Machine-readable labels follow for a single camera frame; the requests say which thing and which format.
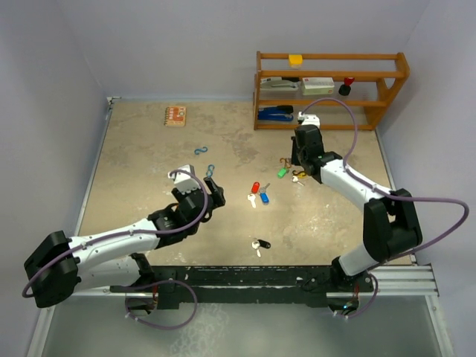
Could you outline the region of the black S carabiner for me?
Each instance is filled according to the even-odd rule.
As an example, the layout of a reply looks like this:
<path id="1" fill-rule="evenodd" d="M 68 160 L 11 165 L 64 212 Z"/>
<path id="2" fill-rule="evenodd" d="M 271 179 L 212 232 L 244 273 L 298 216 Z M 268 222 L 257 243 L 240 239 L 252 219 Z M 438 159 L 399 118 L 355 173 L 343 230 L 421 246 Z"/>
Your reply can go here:
<path id="1" fill-rule="evenodd" d="M 292 175 L 298 177 L 299 179 L 306 177 L 306 173 L 303 170 L 301 171 L 293 170 Z"/>

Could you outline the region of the orange S carabiner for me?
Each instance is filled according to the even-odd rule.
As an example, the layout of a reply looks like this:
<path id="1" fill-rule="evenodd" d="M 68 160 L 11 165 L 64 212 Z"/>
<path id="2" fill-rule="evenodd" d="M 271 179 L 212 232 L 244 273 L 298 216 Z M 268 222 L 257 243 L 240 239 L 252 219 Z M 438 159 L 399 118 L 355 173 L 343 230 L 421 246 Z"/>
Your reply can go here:
<path id="1" fill-rule="evenodd" d="M 280 163 L 283 165 L 284 168 L 291 168 L 292 163 L 290 158 L 280 158 Z"/>

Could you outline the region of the green tag key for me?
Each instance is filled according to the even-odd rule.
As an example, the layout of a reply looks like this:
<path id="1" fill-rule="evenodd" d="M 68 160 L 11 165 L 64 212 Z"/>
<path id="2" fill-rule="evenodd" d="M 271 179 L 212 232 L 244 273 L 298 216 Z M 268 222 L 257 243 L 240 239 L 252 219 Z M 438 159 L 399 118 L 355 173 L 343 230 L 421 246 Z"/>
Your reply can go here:
<path id="1" fill-rule="evenodd" d="M 289 172 L 289 168 L 282 168 L 278 171 L 277 177 L 279 179 L 283 178 Z"/>

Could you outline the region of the red tag key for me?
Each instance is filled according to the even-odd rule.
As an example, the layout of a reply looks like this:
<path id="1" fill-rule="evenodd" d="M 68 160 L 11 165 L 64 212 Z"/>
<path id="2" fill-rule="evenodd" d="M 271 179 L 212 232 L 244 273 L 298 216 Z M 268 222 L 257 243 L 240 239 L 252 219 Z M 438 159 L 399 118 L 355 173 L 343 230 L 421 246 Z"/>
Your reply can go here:
<path id="1" fill-rule="evenodd" d="M 252 184 L 251 191 L 247 195 L 247 199 L 251 203 L 252 208 L 256 207 L 256 195 L 258 194 L 259 189 L 260 189 L 260 183 L 256 181 Z"/>

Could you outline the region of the blue tag key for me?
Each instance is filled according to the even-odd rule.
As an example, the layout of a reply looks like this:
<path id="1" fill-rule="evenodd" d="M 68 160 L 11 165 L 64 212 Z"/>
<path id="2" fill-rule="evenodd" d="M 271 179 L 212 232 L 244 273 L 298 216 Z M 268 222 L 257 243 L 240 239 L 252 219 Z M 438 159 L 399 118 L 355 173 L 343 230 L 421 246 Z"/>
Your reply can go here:
<path id="1" fill-rule="evenodd" d="M 267 192 L 266 192 L 269 185 L 270 185 L 269 183 L 265 184 L 264 186 L 261 186 L 260 189 L 259 189 L 260 199 L 261 199 L 261 202 L 264 205 L 269 204 L 269 197 L 268 197 Z"/>

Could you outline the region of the black tag key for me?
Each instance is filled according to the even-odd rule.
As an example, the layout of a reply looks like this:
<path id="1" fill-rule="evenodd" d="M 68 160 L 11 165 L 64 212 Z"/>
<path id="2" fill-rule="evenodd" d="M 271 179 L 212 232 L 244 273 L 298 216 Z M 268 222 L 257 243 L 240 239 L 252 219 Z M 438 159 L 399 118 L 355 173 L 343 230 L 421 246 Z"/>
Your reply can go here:
<path id="1" fill-rule="evenodd" d="M 267 242 L 263 239 L 254 239 L 251 243 L 251 247 L 255 250 L 256 255 L 258 257 L 261 257 L 261 249 L 270 249 L 271 248 L 271 243 Z"/>

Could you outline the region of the yellow tag key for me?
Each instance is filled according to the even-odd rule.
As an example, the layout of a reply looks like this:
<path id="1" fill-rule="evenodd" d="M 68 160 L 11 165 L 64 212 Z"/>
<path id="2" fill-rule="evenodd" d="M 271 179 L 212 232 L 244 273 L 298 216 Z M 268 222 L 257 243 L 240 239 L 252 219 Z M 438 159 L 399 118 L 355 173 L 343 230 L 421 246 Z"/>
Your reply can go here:
<path id="1" fill-rule="evenodd" d="M 304 183 L 302 183 L 297 176 L 292 176 L 292 182 L 295 183 L 295 184 L 299 184 L 300 186 L 304 187 Z"/>

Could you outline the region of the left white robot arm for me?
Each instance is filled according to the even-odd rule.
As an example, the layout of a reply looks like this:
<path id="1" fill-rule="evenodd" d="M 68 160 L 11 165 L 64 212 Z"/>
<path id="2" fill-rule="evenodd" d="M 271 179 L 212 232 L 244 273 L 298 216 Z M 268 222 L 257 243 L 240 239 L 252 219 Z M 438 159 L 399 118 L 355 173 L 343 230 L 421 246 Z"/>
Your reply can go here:
<path id="1" fill-rule="evenodd" d="M 100 286 L 131 286 L 144 292 L 153 282 L 144 253 L 177 244 L 196 234 L 213 210 L 225 205 L 222 187 L 212 178 L 188 193 L 174 188 L 175 202 L 147 218 L 103 234 L 67 237 L 55 231 L 24 263 L 24 298 L 39 308 L 63 302 L 74 292 Z"/>

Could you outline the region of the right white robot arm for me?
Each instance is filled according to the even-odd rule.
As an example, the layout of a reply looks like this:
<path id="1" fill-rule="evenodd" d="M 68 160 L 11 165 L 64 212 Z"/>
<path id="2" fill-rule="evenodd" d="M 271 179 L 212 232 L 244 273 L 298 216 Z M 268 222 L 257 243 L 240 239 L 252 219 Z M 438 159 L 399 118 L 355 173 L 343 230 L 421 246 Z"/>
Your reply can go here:
<path id="1" fill-rule="evenodd" d="M 335 152 L 327 152 L 320 129 L 301 125 L 292 136 L 292 163 L 320 184 L 331 187 L 363 213 L 362 244 L 332 261 L 331 283 L 347 291 L 357 275 L 385 263 L 422 243 L 422 232 L 411 194 L 368 181 L 344 164 Z"/>

